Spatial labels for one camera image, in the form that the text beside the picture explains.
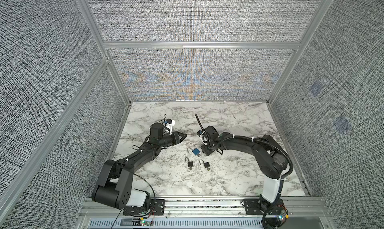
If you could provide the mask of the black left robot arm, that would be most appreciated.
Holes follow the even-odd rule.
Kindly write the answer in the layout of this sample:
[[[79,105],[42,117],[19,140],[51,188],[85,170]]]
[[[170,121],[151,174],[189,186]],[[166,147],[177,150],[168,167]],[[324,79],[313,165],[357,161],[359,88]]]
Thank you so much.
[[[92,192],[92,201],[115,209],[123,209],[132,194],[135,172],[156,159],[163,149],[180,144],[187,138],[185,133],[171,131],[161,123],[150,127],[150,135],[133,154],[107,160]]]

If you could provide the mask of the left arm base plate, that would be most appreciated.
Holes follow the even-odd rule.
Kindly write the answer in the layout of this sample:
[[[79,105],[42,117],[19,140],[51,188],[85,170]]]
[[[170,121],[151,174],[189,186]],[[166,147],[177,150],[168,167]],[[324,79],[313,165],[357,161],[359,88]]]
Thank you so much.
[[[145,217],[148,215],[163,216],[165,211],[164,199],[151,199],[151,202],[145,202],[142,207],[126,206],[123,209],[124,216]]]

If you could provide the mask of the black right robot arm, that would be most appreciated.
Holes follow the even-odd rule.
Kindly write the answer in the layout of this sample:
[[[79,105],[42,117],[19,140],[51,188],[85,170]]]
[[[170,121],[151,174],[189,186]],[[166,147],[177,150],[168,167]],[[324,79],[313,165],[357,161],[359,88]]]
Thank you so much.
[[[208,126],[199,130],[197,135],[203,142],[201,147],[207,156],[213,152],[220,155],[226,150],[239,151],[255,157],[257,164],[264,174],[264,188],[260,200],[268,206],[279,200],[285,178],[294,170],[293,162],[288,153],[270,135],[263,137],[246,137],[231,133],[218,133]]]

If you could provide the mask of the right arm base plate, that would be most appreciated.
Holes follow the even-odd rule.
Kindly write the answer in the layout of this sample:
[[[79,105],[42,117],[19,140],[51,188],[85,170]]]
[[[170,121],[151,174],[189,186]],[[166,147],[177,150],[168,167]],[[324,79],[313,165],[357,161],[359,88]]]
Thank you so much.
[[[247,215],[263,215],[264,210],[269,207],[269,202],[263,201],[260,203],[259,198],[257,199],[243,199],[241,201],[242,206],[246,210]],[[268,212],[267,215],[285,215],[288,214],[288,209],[285,207],[285,204],[282,199],[278,199],[276,205]]]

